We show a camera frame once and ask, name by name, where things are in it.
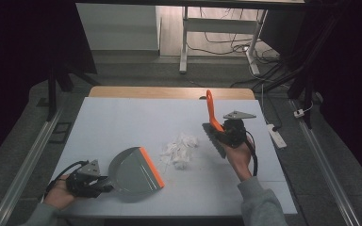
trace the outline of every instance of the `dustpan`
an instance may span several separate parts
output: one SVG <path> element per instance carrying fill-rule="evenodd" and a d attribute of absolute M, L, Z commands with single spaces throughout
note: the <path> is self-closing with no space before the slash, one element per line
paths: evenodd
<path fill-rule="evenodd" d="M 108 179 L 117 192 L 140 195 L 164 186 L 158 171 L 143 147 L 122 151 L 108 167 Z"/>

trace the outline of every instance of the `gray floor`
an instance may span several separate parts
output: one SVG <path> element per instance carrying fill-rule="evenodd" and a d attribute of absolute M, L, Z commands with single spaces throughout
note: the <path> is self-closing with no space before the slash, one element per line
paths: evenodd
<path fill-rule="evenodd" d="M 229 88 L 238 81 L 253 79 L 249 74 L 246 59 L 243 57 L 206 57 L 196 56 L 189 59 L 188 73 L 178 72 L 177 56 L 155 56 L 134 54 L 94 53 L 98 74 L 90 76 L 111 86 L 160 86 L 160 87 L 207 87 Z M 259 65 L 265 72 L 271 65 Z M 88 96 L 91 85 L 72 75 L 74 90 L 67 93 L 69 102 L 64 106 L 58 120 L 58 130 L 73 125 L 83 98 Z M 257 80 L 240 84 L 235 88 L 251 88 Z M 263 98 L 260 93 L 255 97 L 264 107 L 264 114 L 271 123 L 280 125 L 280 134 L 288 147 L 277 150 L 284 173 L 288 179 L 291 195 L 298 209 L 297 215 L 286 216 L 289 225 L 347 225 L 339 212 L 337 203 L 325 182 L 319 166 L 314 159 L 299 121 L 293 117 L 293 109 L 287 98 L 288 88 L 274 89 Z M 0 202 L 15 177 L 20 166 L 31 149 L 47 117 L 47 83 L 43 82 L 30 90 L 30 101 L 22 117 L 17 121 L 11 133 L 0 148 Z M 314 99 L 312 108 L 313 131 L 324 149 L 340 183 L 353 205 L 354 211 L 362 223 L 362 168 L 346 145 L 324 121 L 319 111 L 321 101 Z M 66 134 L 53 134 L 43 150 L 37 167 L 33 171 L 20 200 L 17 202 L 8 225 L 17 225 L 26 221 L 38 203 L 45 186 L 49 183 L 56 163 L 65 146 Z M 143 222 L 131 219 L 72 218 L 74 225 L 212 225 L 219 221 L 154 221 Z M 240 221 L 226 221 L 239 225 Z"/>

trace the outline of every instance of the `white tabletop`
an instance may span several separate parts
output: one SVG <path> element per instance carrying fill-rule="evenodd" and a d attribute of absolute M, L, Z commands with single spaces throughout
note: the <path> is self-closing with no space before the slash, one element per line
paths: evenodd
<path fill-rule="evenodd" d="M 284 213 L 296 214 L 258 101 L 215 100 L 214 106 L 220 123 L 223 115 L 234 110 L 257 115 L 244 123 L 255 138 L 258 180 L 274 191 Z M 86 98 L 52 177 L 76 161 L 94 159 L 99 161 L 101 174 L 107 175 L 117 153 L 143 146 L 165 187 L 143 197 L 103 193 L 96 199 L 77 201 L 63 214 L 96 218 L 239 216 L 239 179 L 209 141 L 202 128 L 205 122 L 205 100 Z M 160 161 L 166 144 L 181 133 L 199 140 L 184 170 Z"/>

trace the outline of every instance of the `floor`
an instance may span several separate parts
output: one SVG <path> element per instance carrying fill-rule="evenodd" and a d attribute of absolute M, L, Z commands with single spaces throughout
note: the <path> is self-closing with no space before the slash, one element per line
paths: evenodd
<path fill-rule="evenodd" d="M 229 88 L 236 81 L 244 81 L 244 83 L 238 84 L 236 88 L 251 88 L 258 81 L 255 80 L 254 83 L 249 81 L 253 77 L 249 74 L 246 65 L 247 60 L 242 53 L 219 56 L 202 51 L 189 51 L 189 56 L 192 56 L 189 59 L 189 71 L 186 75 L 180 76 L 178 73 L 179 47 L 177 46 L 181 45 L 181 36 L 175 35 L 172 37 L 169 34 L 178 34 L 181 31 L 182 9 L 164 8 L 161 12 L 163 13 L 163 19 L 160 56 L 107 56 L 95 54 L 94 59 L 98 75 L 94 78 L 104 85 L 168 87 Z M 215 18 L 223 16 L 236 18 L 240 15 L 240 11 L 232 9 L 205 9 L 204 12 L 207 17 Z M 195 8 L 189 16 L 200 16 L 200 10 Z M 255 12 L 246 10 L 243 12 L 242 17 L 255 18 Z M 239 39 L 249 39 L 249 37 L 237 37 Z M 208 38 L 210 40 L 232 40 L 234 36 L 208 34 Z M 225 53 L 231 50 L 230 42 L 209 43 L 202 33 L 190 34 L 188 43 L 191 47 L 198 47 L 216 53 Z M 265 43 L 259 44 L 257 46 L 259 54 L 266 51 L 269 57 L 277 57 L 275 51 L 267 51 L 270 48 Z M 260 64 L 259 66 L 262 72 L 268 71 L 271 67 L 271 64 Z M 71 93 L 58 92 L 59 97 L 65 94 L 71 100 L 64 106 L 65 109 L 58 119 L 58 124 L 61 126 L 75 121 L 76 112 L 82 105 L 83 98 L 88 95 L 91 89 L 91 85 L 76 76 L 72 75 L 72 80 L 74 90 Z M 7 194 L 17 171 L 22 166 L 28 150 L 32 149 L 34 141 L 45 124 L 47 116 L 46 89 L 46 83 L 41 83 L 30 90 L 30 100 L 24 114 L 0 149 L 0 203 Z M 288 144 L 287 149 L 276 150 L 299 212 L 298 215 L 286 216 L 288 224 L 349 225 L 340 214 L 337 202 L 314 160 L 314 154 L 307 145 L 300 123 L 291 114 L 291 103 L 286 96 L 288 84 L 285 87 L 273 90 L 269 95 L 262 95 L 259 92 L 260 89 L 257 90 L 255 97 L 263 105 L 266 118 L 274 124 L 281 123 L 282 129 L 280 133 Z M 316 133 L 341 186 L 362 223 L 362 169 L 349 149 L 322 118 L 319 111 L 320 105 L 321 99 L 315 97 L 312 121 L 316 126 L 313 131 Z M 24 222 L 32 212 L 35 204 L 38 203 L 46 182 L 50 179 L 65 145 L 66 137 L 59 130 L 56 130 L 56 132 L 49 137 L 37 167 L 32 172 L 24 191 L 21 192 L 20 200 L 11 213 L 8 225 L 18 225 Z M 184 222 L 184 225 L 192 225 L 192 222 L 180 222 Z M 176 225 L 180 222 L 160 222 L 160 225 Z M 102 219 L 72 218 L 72 223 L 74 225 L 111 225 L 113 222 Z M 124 219 L 114 223 L 116 225 L 135 225 L 140 222 Z M 145 225 L 157 225 L 157 222 L 153 220 L 144 221 L 143 223 Z M 212 225 L 213 222 L 199 221 L 198 224 Z M 60 225 L 68 224 L 62 220 Z"/>

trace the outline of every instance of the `wooden floor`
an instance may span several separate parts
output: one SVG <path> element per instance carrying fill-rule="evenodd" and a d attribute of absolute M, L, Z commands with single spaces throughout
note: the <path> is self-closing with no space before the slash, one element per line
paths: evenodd
<path fill-rule="evenodd" d="M 179 57 L 182 45 L 182 7 L 159 7 L 158 13 L 161 15 L 160 29 L 160 55 L 163 57 Z M 256 9 L 238 8 L 189 8 L 189 18 L 210 18 L 224 20 L 248 20 L 254 21 Z M 187 43 L 189 45 L 188 56 L 202 57 L 245 57 L 238 49 L 238 53 L 233 52 L 233 46 L 249 44 L 252 35 L 243 34 L 223 34 L 189 32 Z M 256 45 L 258 52 L 270 49 L 264 42 Z"/>

